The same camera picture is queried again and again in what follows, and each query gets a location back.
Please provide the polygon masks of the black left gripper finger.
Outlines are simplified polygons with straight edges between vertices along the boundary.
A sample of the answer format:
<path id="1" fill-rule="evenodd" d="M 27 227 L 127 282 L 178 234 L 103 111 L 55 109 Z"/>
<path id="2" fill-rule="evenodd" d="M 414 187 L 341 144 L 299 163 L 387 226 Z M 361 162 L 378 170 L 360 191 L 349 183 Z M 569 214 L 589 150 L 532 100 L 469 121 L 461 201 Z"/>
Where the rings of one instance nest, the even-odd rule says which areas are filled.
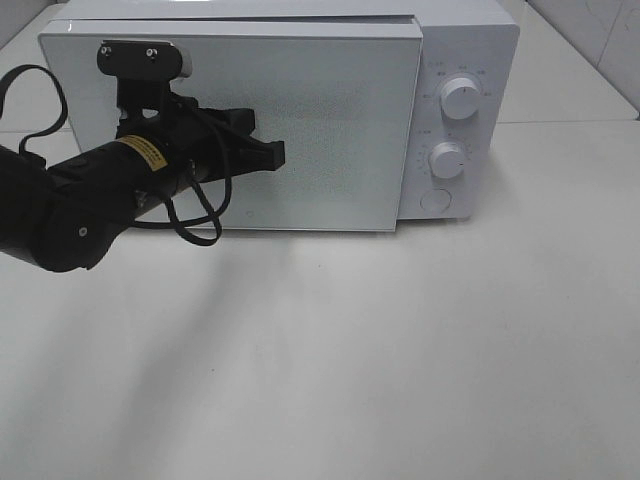
<path id="1" fill-rule="evenodd" d="M 209 163 L 208 176 L 223 176 L 223 153 L 227 153 L 230 173 L 239 176 L 258 171 L 276 171 L 285 164 L 283 141 L 261 142 L 251 136 L 255 113 L 252 109 L 218 110 L 202 108 L 204 118 L 216 127 L 221 139 L 211 135 L 204 145 L 204 159 Z"/>
<path id="2" fill-rule="evenodd" d="M 144 117 L 144 110 L 156 111 L 156 117 L 166 120 L 171 112 L 169 81 L 117 80 L 117 107 L 120 120 L 137 120 Z"/>

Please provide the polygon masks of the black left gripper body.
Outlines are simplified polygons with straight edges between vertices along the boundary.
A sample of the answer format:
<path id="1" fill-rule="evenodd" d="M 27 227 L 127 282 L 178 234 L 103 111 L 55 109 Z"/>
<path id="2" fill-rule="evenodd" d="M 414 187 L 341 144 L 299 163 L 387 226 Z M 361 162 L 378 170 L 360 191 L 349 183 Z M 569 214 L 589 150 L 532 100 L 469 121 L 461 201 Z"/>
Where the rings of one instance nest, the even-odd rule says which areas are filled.
<path id="1" fill-rule="evenodd" d="M 146 117 L 142 111 L 119 121 L 116 142 L 141 158 L 156 185 L 185 185 L 192 175 L 207 183 L 232 178 L 235 111 L 201 108 L 192 97 L 171 94 Z"/>

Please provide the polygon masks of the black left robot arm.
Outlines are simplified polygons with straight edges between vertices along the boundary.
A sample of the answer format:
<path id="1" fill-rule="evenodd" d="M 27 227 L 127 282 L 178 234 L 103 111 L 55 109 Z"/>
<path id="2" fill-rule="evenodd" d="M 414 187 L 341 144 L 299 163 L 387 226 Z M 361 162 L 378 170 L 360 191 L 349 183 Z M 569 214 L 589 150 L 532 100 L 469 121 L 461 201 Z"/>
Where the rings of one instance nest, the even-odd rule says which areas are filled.
<path id="1" fill-rule="evenodd" d="M 222 233 L 235 176 L 275 171 L 281 141 L 252 138 L 250 109 L 199 107 L 167 82 L 121 80 L 114 140 L 48 166 L 21 143 L 1 150 L 1 250 L 48 271 L 91 269 L 129 228 L 172 230 L 202 247 Z"/>

